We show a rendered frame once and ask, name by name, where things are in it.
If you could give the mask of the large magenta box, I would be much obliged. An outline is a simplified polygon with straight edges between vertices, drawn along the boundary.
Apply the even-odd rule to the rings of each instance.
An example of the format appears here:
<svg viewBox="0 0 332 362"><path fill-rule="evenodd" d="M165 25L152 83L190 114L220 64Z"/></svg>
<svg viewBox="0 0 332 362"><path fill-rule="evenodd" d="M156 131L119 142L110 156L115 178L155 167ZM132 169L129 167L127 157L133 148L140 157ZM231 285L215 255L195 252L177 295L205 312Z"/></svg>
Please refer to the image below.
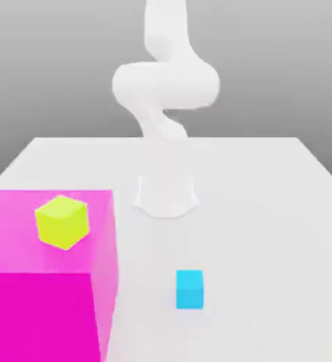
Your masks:
<svg viewBox="0 0 332 362"><path fill-rule="evenodd" d="M35 210L55 190L0 190L0 362L105 362L119 283L113 194L67 190L90 232L42 243Z"/></svg>

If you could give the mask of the small yellow-green cube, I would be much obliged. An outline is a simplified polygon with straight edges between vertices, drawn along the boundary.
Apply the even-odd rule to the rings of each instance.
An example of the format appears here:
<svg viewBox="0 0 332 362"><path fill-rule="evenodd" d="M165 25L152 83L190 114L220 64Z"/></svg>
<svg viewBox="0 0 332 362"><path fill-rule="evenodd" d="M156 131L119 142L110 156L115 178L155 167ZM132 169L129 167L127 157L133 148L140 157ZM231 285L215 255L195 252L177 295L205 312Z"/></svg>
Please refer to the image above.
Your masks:
<svg viewBox="0 0 332 362"><path fill-rule="evenodd" d="M85 202L57 195L35 210L38 238L45 244L70 250L90 232Z"/></svg>

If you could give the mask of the small cyan cube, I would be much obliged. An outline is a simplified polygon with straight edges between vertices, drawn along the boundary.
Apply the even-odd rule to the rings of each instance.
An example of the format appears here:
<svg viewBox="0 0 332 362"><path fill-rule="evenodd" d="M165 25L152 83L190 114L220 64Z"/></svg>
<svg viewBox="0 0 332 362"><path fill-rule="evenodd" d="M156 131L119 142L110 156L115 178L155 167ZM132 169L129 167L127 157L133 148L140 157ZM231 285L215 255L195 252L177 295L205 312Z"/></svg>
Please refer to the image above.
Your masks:
<svg viewBox="0 0 332 362"><path fill-rule="evenodd" d="M179 269L176 272L177 309L202 309L204 302L203 272L197 269Z"/></svg>

